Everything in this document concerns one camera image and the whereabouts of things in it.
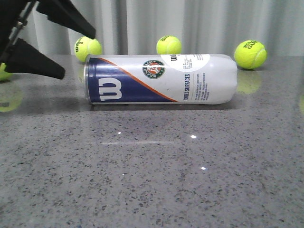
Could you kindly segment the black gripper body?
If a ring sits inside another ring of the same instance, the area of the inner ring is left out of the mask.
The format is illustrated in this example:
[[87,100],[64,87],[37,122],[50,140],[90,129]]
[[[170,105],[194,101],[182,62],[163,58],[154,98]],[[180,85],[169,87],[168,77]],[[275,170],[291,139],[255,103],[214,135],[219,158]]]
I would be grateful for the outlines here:
[[35,0],[2,0],[0,2],[0,61],[12,45],[19,31],[27,24],[27,17],[36,4]]

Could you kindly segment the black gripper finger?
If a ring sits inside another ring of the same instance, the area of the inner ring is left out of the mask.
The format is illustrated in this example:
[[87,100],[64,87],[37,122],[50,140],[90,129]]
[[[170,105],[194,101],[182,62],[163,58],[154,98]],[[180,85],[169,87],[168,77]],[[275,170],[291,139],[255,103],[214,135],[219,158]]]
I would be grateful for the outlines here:
[[39,0],[36,11],[49,21],[72,29],[89,38],[95,38],[96,29],[82,16],[70,0]]
[[8,73],[30,73],[56,79],[65,76],[62,66],[20,38],[4,52],[4,63]]

